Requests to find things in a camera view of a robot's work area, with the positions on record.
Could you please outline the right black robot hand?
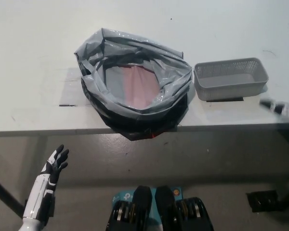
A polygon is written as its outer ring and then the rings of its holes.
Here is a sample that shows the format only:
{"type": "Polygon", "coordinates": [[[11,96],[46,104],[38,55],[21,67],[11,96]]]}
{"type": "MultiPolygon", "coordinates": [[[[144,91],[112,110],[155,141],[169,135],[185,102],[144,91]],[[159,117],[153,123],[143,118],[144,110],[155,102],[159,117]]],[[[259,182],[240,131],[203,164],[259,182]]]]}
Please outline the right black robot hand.
{"type": "Polygon", "coordinates": [[[273,113],[287,117],[289,119],[289,103],[278,103],[271,99],[260,100],[259,105],[267,108],[273,113]]]}

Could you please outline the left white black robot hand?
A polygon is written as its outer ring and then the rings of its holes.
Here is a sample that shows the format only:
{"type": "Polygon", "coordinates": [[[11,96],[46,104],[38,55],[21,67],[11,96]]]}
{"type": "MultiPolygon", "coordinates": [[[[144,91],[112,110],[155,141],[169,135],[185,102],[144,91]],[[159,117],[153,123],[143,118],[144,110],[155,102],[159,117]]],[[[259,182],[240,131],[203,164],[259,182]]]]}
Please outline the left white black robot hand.
{"type": "Polygon", "coordinates": [[[56,185],[61,171],[67,167],[68,149],[60,145],[48,158],[41,172],[36,177],[26,203],[24,218],[46,222],[50,213],[56,185]]]}

